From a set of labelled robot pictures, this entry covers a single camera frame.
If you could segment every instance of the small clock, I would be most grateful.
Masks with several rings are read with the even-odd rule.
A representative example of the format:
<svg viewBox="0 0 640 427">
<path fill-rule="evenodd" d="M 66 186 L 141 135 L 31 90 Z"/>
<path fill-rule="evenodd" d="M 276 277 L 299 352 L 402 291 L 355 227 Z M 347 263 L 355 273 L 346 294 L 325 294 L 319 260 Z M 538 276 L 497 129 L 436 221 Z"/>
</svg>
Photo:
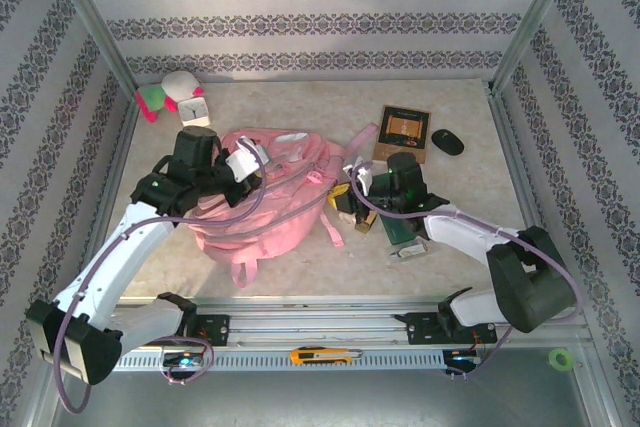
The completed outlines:
<svg viewBox="0 0 640 427">
<path fill-rule="evenodd" d="M 194 97 L 193 99 L 178 102 L 178 113 L 182 125 L 198 125 L 206 127 L 211 123 L 209 109 L 204 97 Z"/>
</svg>

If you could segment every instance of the cardboard box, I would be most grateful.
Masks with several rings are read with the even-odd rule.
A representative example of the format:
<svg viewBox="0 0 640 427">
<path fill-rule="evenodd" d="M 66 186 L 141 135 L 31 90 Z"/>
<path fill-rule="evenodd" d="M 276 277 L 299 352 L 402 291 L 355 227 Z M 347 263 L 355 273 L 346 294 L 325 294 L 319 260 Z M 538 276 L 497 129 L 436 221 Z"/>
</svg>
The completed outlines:
<svg viewBox="0 0 640 427">
<path fill-rule="evenodd" d="M 385 105 L 373 160 L 386 161 L 396 152 L 411 152 L 419 163 L 424 164 L 430 120 L 430 112 Z"/>
</svg>

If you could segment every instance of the damask wall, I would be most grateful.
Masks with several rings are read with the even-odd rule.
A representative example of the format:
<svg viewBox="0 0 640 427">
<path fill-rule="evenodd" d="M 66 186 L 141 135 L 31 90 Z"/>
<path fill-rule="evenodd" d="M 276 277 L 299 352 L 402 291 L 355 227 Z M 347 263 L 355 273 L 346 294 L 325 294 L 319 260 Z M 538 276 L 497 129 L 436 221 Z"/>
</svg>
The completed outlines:
<svg viewBox="0 0 640 427">
<path fill-rule="evenodd" d="M 141 82 L 489 80 L 532 0 L 95 0 Z"/>
<path fill-rule="evenodd" d="M 554 0 L 504 91 L 543 223 L 640 424 L 640 0 Z"/>
<path fill-rule="evenodd" d="M 71 0 L 0 0 L 0 426 L 35 360 L 24 313 L 85 255 L 128 102 Z"/>
</svg>

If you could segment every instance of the yellow utility knife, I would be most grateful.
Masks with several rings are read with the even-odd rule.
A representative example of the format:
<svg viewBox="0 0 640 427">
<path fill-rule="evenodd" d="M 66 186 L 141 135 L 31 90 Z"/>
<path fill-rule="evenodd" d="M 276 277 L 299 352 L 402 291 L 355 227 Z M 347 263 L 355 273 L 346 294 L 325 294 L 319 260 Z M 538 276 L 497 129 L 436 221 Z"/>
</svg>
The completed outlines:
<svg viewBox="0 0 640 427">
<path fill-rule="evenodd" d="M 291 352 L 294 364 L 346 364 L 362 357 L 361 350 L 300 347 Z"/>
</svg>

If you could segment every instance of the green tape roll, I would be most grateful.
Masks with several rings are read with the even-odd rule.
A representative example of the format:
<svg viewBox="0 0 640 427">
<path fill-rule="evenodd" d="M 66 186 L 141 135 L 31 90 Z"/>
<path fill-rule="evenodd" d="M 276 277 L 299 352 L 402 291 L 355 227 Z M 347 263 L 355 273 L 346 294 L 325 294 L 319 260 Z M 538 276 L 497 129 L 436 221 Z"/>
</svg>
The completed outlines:
<svg viewBox="0 0 640 427">
<path fill-rule="evenodd" d="M 553 349 L 549 352 L 549 363 L 559 372 L 569 372 L 573 369 L 573 357 L 567 349 Z"/>
</svg>

